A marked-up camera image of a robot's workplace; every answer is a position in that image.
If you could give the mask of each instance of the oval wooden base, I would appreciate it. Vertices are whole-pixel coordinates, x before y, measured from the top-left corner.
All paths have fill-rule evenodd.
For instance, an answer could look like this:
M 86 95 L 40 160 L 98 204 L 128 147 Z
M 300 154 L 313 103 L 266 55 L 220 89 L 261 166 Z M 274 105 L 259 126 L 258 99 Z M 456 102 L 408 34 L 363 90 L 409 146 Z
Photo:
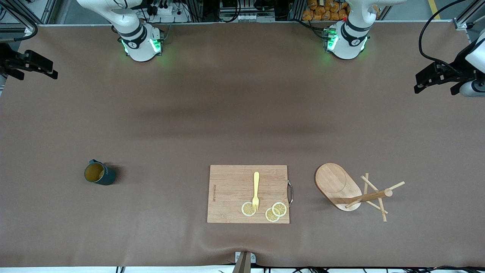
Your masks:
M 362 195 L 362 191 L 349 174 L 335 163 L 321 165 L 315 174 L 315 183 L 338 209 L 353 211 L 361 204 L 345 207 L 352 202 L 353 197 Z

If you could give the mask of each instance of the snack package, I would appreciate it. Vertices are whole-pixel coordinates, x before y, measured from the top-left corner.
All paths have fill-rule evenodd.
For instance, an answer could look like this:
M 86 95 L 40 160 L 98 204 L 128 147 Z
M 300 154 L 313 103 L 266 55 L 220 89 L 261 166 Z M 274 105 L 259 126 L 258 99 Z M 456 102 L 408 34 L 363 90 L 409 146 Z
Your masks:
M 307 0 L 308 8 L 311 10 L 315 10 L 318 7 L 317 0 Z
M 379 10 L 379 7 L 377 5 L 372 5 L 372 7 L 376 12 L 376 17 L 379 18 L 379 16 L 381 15 L 381 11 Z
M 326 11 L 325 14 L 322 15 L 322 20 L 327 21 L 330 20 L 330 12 Z
M 305 10 L 302 15 L 303 21 L 310 21 L 313 18 L 313 11 Z
M 335 6 L 335 3 L 332 0 L 326 0 L 325 1 L 325 9 L 330 10 L 333 6 Z
M 326 12 L 325 7 L 318 6 L 317 9 L 315 10 L 316 15 L 324 15 Z
M 339 10 L 338 15 L 339 15 L 339 20 L 342 20 L 342 19 L 344 19 L 345 17 L 347 17 L 347 13 L 345 12 L 345 9 L 343 9 L 343 10 Z
M 338 21 L 339 20 L 339 15 L 336 12 L 330 13 L 330 20 L 331 21 Z
M 334 2 L 334 6 L 330 8 L 330 12 L 338 12 L 340 8 L 340 4 L 338 2 Z
M 316 15 L 316 14 L 313 15 L 313 21 L 321 21 L 321 20 L 322 20 L 321 15 Z

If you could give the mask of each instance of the table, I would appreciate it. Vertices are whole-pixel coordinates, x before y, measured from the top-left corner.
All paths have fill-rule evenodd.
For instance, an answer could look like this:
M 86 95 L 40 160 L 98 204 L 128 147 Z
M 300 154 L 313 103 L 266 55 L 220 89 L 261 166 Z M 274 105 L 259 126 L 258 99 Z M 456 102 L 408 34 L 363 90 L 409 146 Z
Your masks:
M 485 101 L 413 93 L 421 27 L 376 23 L 343 61 L 298 24 L 175 26 L 146 63 L 109 27 L 40 28 L 21 50 L 59 79 L 0 98 L 0 266 L 484 266 Z M 452 61 L 467 41 L 432 23 L 423 44 Z M 93 158 L 116 184 L 85 182 Z M 387 223 L 331 205 L 314 182 L 329 162 L 361 188 L 406 181 Z M 206 223 L 211 164 L 288 165 L 291 223 Z

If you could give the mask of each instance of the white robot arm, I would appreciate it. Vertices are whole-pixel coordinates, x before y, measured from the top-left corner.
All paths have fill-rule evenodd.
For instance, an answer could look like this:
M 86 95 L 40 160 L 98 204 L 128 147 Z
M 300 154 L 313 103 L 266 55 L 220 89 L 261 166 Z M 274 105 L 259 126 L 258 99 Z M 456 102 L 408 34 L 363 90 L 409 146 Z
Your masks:
M 161 32 L 147 23 L 141 23 L 131 7 L 142 0 L 77 0 L 85 9 L 106 18 L 121 36 L 125 51 L 138 62 L 145 62 L 162 51 Z
M 350 14 L 346 21 L 339 21 L 330 28 L 335 29 L 334 39 L 326 41 L 327 49 L 341 59 L 357 57 L 364 49 L 367 33 L 375 22 L 373 5 L 396 5 L 406 0 L 348 0 Z
M 448 82 L 457 82 L 450 88 L 452 95 L 485 98 L 485 30 L 452 63 L 435 61 L 416 74 L 414 93 Z

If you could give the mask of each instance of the wooden stand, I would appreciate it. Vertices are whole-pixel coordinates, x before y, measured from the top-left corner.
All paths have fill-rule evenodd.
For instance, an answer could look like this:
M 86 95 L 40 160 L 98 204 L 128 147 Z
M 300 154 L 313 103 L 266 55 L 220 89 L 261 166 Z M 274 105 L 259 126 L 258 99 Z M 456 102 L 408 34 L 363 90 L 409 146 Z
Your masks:
M 360 191 L 357 183 L 355 183 L 349 174 L 339 165 L 334 163 L 327 163 L 321 165 L 315 174 L 315 183 L 318 189 L 339 209 L 344 211 L 352 211 L 360 206 L 360 203 L 366 202 L 382 213 L 382 220 L 387 222 L 384 210 L 383 198 L 392 196 L 392 190 L 404 185 L 404 181 L 395 184 L 384 190 L 379 190 L 369 181 L 369 174 L 360 177 L 364 180 L 364 194 Z M 375 192 L 367 193 L 368 187 L 371 187 Z M 372 203 L 372 200 L 377 199 L 379 206 Z

